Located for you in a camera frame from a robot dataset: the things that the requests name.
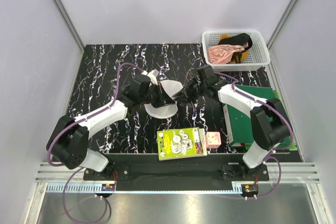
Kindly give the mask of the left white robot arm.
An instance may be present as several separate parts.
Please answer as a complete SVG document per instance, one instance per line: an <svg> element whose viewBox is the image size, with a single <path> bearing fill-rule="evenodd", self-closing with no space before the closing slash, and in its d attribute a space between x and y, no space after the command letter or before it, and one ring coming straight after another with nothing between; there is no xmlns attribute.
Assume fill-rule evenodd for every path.
<svg viewBox="0 0 336 224"><path fill-rule="evenodd" d="M76 118L62 116L46 145L53 156L69 170L88 168L103 180L113 175L114 163L100 152L88 147L89 139L108 125L125 119L140 106L152 117L163 119L177 112L173 95L181 91L178 81L157 81L152 74L139 75L125 86L117 98L90 113Z"/></svg>

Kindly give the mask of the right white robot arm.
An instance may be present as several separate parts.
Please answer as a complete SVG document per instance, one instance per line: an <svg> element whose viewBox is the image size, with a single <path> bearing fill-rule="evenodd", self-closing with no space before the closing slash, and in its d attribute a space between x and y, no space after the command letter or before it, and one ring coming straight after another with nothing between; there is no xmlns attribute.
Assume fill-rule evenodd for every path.
<svg viewBox="0 0 336 224"><path fill-rule="evenodd" d="M283 103L252 95L236 86L238 80L227 74L215 72L210 65L196 69L197 77L173 95L177 102L194 103L198 97L208 97L227 104L250 118L254 138L238 167L239 176L250 180L257 174L257 167L266 162L276 150L284 150L280 143L289 138L294 141L292 126Z"/></svg>

